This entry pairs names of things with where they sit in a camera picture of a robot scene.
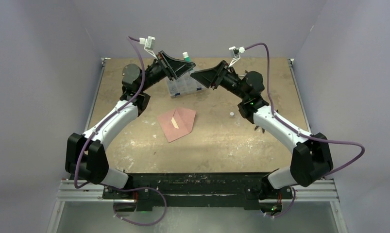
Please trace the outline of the pink envelope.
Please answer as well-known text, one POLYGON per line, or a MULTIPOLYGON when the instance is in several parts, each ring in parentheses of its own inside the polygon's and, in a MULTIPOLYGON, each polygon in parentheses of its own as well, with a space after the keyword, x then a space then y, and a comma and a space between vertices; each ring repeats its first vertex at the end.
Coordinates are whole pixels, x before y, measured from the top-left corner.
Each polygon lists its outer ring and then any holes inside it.
POLYGON ((170 143, 192 132, 196 111, 177 107, 157 116, 161 129, 170 143))

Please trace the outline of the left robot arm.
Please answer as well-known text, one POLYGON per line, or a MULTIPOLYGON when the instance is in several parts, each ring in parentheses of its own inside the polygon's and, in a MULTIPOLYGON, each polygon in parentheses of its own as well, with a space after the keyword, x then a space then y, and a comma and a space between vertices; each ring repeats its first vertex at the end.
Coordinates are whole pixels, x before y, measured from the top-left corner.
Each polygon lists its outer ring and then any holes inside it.
POLYGON ((172 58, 164 51, 155 55, 147 67, 128 64, 122 70, 122 95, 115 107, 95 126, 82 134, 69 136, 65 170, 77 180, 105 184, 115 188, 121 198, 134 191, 128 174, 109 166, 106 149, 123 128, 146 109, 150 96, 144 91, 164 78, 175 81, 195 67, 187 52, 182 59, 172 58))

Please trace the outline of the green white glue stick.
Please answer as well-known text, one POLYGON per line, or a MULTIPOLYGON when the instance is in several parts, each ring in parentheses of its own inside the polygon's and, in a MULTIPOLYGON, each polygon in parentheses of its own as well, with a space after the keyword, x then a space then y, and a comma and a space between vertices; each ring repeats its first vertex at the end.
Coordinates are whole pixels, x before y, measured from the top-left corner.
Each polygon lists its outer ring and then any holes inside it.
POLYGON ((191 62, 191 58, 190 58, 188 52, 185 51, 185 52, 182 53, 182 55, 183 55, 183 59, 184 59, 186 62, 191 62))

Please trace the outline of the lined paper letter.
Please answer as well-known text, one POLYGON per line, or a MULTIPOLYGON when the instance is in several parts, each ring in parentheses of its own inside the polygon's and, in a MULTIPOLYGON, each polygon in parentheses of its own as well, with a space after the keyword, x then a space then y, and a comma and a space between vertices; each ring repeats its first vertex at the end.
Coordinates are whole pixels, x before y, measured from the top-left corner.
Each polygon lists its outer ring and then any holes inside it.
POLYGON ((172 123, 174 128, 179 129, 179 126, 178 126, 178 124, 177 124, 177 122, 176 122, 174 117, 171 118, 171 123, 172 123))

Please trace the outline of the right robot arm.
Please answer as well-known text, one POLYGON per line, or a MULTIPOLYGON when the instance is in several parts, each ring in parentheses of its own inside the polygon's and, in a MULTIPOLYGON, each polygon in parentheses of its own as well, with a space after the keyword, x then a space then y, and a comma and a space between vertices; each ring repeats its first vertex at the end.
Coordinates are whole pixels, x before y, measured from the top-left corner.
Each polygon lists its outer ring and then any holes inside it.
POLYGON ((292 154, 290 166, 277 169, 263 178, 262 193, 269 198, 290 185, 307 187, 332 171, 333 162, 326 137, 311 135, 278 114, 261 93, 263 76, 249 71, 240 78, 226 61, 216 67, 191 73, 193 79, 207 88, 221 86, 241 98, 239 113, 244 119, 264 129, 280 141, 292 154))

